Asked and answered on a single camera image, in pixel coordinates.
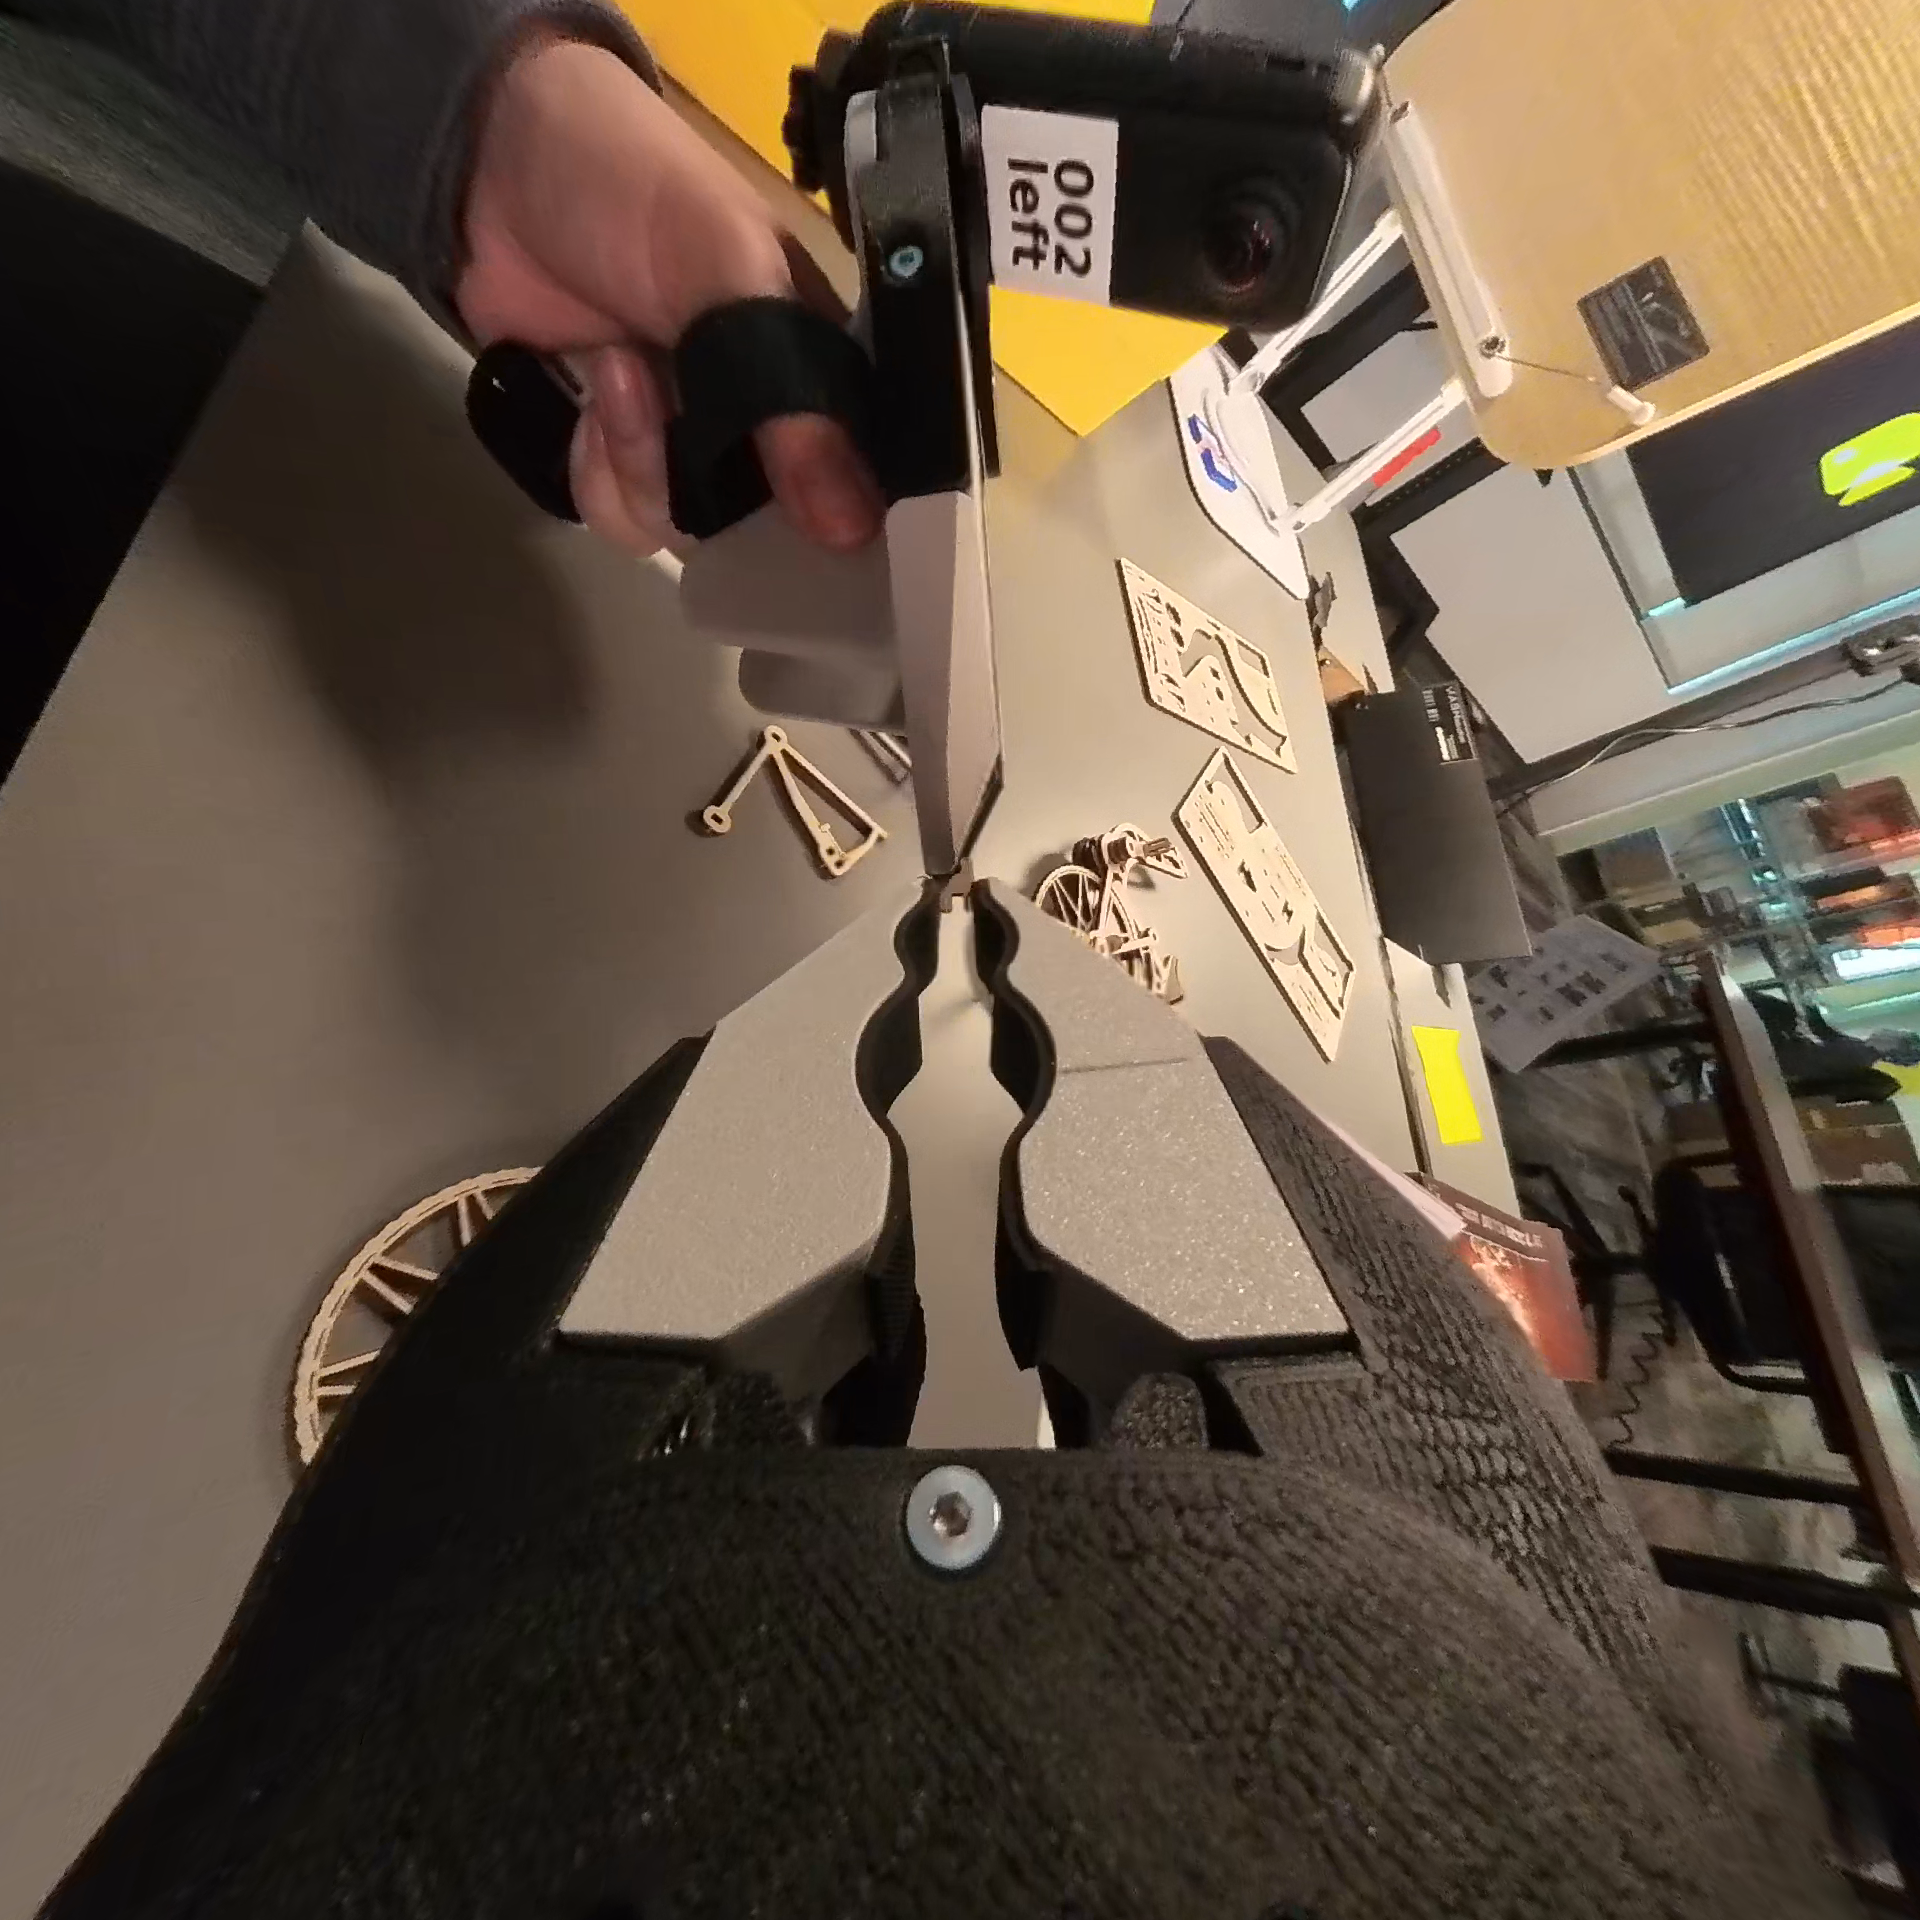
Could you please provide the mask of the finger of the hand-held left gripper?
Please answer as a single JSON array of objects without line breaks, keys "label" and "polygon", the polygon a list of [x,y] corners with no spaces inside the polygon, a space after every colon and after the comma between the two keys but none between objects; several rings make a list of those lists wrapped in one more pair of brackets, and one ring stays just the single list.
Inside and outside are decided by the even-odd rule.
[{"label": "finger of the hand-held left gripper", "polygon": [[967,867],[1002,782],[985,523],[973,491],[903,499],[884,523],[910,784],[932,880]]}]

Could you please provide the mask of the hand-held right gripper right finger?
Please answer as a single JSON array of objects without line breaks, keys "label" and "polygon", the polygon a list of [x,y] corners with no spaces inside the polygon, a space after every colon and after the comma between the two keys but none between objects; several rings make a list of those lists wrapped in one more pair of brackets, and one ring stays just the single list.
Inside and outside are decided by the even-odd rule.
[{"label": "hand-held right gripper right finger", "polygon": [[1203,1036],[1000,883],[970,893],[990,1068],[1019,1109],[994,1284],[1017,1365],[1128,1391],[1346,1357],[1353,1327]]}]

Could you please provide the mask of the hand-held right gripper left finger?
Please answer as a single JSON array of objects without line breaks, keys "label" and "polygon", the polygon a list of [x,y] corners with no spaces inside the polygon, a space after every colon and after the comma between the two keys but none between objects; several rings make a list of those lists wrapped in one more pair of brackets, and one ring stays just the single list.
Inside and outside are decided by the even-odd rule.
[{"label": "hand-held right gripper left finger", "polygon": [[932,895],[860,916],[716,1022],[559,1334],[823,1401],[881,1352],[874,1278],[910,1253],[891,1120],[922,1060]]}]

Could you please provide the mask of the person's left forearm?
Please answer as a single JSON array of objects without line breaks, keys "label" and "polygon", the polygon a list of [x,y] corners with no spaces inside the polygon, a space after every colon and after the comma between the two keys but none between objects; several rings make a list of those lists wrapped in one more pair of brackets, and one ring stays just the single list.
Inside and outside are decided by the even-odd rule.
[{"label": "person's left forearm", "polygon": [[301,197],[341,247],[446,321],[485,98],[532,42],[661,71],[608,5],[73,2],[18,11],[133,66]]}]

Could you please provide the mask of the assembled wooden wheel model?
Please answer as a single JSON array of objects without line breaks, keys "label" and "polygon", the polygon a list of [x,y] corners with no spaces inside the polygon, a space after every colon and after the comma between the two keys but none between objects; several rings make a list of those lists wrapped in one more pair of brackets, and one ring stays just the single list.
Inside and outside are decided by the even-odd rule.
[{"label": "assembled wooden wheel model", "polygon": [[1030,899],[1041,914],[1115,960],[1143,990],[1179,1005],[1187,999],[1181,958],[1140,919],[1130,889],[1187,879],[1187,854],[1168,834],[1121,823],[1081,836]]}]

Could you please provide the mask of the person's left hand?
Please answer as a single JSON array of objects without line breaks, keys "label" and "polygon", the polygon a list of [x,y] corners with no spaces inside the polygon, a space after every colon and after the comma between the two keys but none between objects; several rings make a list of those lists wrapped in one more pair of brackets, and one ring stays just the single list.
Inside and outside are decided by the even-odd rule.
[{"label": "person's left hand", "polygon": [[688,327],[753,298],[849,318],[801,241],[632,64],[548,28],[514,46],[485,97],[461,232],[455,310],[477,342],[577,372],[577,511],[641,560],[687,549],[666,424]]}]

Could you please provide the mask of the yellow board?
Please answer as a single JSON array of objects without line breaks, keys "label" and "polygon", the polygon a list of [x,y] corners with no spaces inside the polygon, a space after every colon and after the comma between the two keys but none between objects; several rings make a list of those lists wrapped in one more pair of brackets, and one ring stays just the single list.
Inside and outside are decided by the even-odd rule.
[{"label": "yellow board", "polygon": [[[791,179],[782,121],[791,71],[809,66],[829,33],[859,33],[877,2],[623,2],[678,113],[780,214],[841,297],[855,268],[821,197]],[[1069,432],[1090,436],[1151,387],[1221,338],[1221,329],[1082,301],[993,288],[997,371]]]}]

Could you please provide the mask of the wooden laser-cut part sheet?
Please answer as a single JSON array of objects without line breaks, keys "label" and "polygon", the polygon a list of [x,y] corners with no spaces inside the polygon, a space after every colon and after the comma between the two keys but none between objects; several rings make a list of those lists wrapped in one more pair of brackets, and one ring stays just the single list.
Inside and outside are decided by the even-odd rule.
[{"label": "wooden laser-cut part sheet", "polygon": [[1237,759],[1216,748],[1172,823],[1316,1055],[1333,1065],[1356,963]]},{"label": "wooden laser-cut part sheet", "polygon": [[1116,582],[1147,705],[1216,748],[1296,775],[1268,652],[1128,559],[1116,562]]}]

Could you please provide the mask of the yellow sticky note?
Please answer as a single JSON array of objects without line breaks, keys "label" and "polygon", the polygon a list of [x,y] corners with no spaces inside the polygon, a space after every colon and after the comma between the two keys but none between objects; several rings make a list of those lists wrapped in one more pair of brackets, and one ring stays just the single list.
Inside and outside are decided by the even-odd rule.
[{"label": "yellow sticky note", "polygon": [[1483,1143],[1484,1123],[1463,1033],[1454,1027],[1417,1022],[1408,1036],[1437,1140],[1445,1147]]}]

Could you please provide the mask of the dark red cardboard box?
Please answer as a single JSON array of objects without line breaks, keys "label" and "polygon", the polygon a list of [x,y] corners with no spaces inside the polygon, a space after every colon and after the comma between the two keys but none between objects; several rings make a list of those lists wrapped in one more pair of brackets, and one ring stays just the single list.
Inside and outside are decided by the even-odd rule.
[{"label": "dark red cardboard box", "polygon": [[1549,1377],[1596,1382],[1596,1341],[1567,1238],[1547,1222],[1478,1203],[1432,1175],[1423,1187],[1453,1220],[1453,1254],[1515,1320]]}]

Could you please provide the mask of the flat wooden spoked wheel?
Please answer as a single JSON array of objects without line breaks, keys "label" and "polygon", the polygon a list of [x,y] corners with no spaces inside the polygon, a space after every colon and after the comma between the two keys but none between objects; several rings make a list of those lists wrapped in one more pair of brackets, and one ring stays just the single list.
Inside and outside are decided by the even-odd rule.
[{"label": "flat wooden spoked wheel", "polygon": [[539,1175],[539,1164],[472,1172],[392,1214],[349,1256],[321,1293],[292,1365],[284,1427],[295,1475],[325,1450],[392,1336]]}]

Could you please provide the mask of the printed paper sheet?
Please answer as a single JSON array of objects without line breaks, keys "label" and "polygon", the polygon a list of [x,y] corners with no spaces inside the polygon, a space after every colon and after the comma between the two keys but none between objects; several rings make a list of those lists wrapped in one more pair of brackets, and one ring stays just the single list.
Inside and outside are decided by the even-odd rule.
[{"label": "printed paper sheet", "polygon": [[1662,970],[1658,949],[1583,914],[1540,933],[1530,955],[1481,964],[1464,978],[1483,1052],[1515,1074],[1595,1033],[1605,1014],[1644,992]]}]

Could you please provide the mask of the flat black box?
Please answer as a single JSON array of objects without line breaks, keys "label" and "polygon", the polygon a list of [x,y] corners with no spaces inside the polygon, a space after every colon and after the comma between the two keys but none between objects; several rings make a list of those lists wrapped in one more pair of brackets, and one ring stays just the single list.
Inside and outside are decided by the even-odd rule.
[{"label": "flat black box", "polygon": [[1443,680],[1356,697],[1336,741],[1383,935],[1431,967],[1530,956],[1466,691]]}]

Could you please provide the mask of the white desk stand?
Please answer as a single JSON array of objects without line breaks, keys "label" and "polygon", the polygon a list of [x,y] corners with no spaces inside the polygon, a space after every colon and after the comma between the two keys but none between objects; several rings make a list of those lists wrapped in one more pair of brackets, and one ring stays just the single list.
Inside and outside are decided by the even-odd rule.
[{"label": "white desk stand", "polygon": [[[1415,102],[1403,101],[1388,111],[1380,155],[1388,206],[1324,279],[1307,314],[1268,337],[1241,367],[1228,357],[1227,345],[1216,342],[1167,383],[1198,506],[1237,550],[1298,604],[1311,594],[1302,549],[1311,528],[1359,499],[1380,493],[1441,443],[1454,414],[1505,396],[1517,372],[1547,372],[1547,364],[1521,357],[1511,342]],[[1353,301],[1374,266],[1396,251],[1407,253],[1438,333],[1460,354],[1464,379],[1446,379],[1391,434],[1314,493],[1291,499],[1264,389]]]}]

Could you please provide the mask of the computer monitor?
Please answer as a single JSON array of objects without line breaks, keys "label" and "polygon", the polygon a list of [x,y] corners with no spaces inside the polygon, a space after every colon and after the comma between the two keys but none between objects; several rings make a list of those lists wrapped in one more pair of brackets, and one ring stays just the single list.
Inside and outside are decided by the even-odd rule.
[{"label": "computer monitor", "polygon": [[1573,472],[1669,693],[1917,615],[1918,321]]}]

